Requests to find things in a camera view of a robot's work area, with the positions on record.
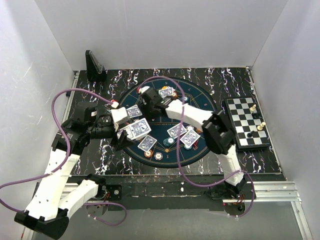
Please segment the green poker chip stack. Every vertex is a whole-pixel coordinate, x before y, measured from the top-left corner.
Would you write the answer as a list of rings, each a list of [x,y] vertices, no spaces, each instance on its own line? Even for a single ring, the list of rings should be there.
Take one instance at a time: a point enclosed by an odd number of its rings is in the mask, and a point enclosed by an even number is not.
[[[175,139],[173,137],[168,137],[163,140],[163,145],[166,148],[170,148],[175,143]]]

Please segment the blue white chips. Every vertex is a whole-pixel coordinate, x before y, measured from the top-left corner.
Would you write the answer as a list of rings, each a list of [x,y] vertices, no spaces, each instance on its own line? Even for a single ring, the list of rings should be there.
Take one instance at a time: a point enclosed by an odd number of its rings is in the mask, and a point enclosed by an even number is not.
[[[189,125],[189,126],[187,126],[187,127],[186,127],[186,129],[187,129],[188,131],[190,131],[190,130],[193,130],[193,129],[194,129],[194,127],[193,127],[193,126],[191,126],[191,125]]]

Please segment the blue card being drawn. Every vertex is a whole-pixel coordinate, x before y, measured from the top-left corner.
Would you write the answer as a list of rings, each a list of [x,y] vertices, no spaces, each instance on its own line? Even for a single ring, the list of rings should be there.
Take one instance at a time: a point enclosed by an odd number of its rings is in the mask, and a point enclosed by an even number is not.
[[[142,118],[131,124],[130,130],[134,138],[142,137],[148,134],[151,131],[148,121],[145,118]]]

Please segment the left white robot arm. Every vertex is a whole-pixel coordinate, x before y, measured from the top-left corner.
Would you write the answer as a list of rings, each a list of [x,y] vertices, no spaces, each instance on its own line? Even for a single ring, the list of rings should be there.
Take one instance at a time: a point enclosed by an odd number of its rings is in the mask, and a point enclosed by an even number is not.
[[[97,105],[81,102],[74,116],[59,126],[44,177],[26,209],[16,213],[16,223],[58,240],[66,231],[70,218],[87,201],[95,199],[105,204],[108,199],[120,197],[116,193],[122,190],[119,185],[107,184],[105,178],[92,173],[62,197],[71,170],[91,140],[111,138],[116,150],[133,143],[126,133],[117,133],[119,125],[128,121],[126,109],[116,101],[111,106],[111,122],[99,123]]]

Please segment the red yellow chip stack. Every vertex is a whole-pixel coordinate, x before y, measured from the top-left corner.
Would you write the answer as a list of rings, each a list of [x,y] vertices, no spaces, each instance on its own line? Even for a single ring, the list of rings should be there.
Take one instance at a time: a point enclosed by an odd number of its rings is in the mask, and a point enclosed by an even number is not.
[[[147,152],[144,152],[144,156],[146,158],[151,158],[153,156],[153,151],[152,150],[149,150]]]

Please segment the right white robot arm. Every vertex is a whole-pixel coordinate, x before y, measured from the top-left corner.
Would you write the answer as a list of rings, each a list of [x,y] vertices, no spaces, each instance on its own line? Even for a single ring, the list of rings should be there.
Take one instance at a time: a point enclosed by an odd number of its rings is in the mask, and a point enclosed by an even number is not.
[[[181,89],[180,92],[182,96],[178,99],[172,95],[162,96],[150,86],[140,87],[137,90],[141,97],[140,108],[150,119],[166,117],[200,129],[207,148],[219,156],[227,195],[232,199],[239,198],[245,192],[246,178],[237,157],[236,130],[223,110],[209,111],[190,106],[185,101],[184,91]]]

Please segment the dealt blue playing card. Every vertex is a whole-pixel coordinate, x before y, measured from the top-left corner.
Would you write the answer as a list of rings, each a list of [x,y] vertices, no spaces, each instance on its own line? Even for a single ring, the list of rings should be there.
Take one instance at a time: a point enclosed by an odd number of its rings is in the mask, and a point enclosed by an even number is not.
[[[135,118],[143,115],[138,105],[133,105],[132,107],[127,108],[126,111],[130,118]]]

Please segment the red black triangle marker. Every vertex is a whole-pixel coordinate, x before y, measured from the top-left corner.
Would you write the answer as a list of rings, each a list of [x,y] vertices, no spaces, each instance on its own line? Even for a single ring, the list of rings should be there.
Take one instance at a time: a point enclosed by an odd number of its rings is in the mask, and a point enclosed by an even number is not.
[[[198,140],[193,144],[193,149],[197,150],[198,149]]]

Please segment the blue white chip stack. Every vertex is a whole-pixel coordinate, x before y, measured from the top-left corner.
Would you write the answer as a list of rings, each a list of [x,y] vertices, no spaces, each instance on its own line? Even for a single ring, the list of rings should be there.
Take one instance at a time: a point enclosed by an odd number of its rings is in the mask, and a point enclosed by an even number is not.
[[[161,152],[156,152],[154,154],[154,158],[157,160],[157,161],[160,161],[163,159],[163,154]]]

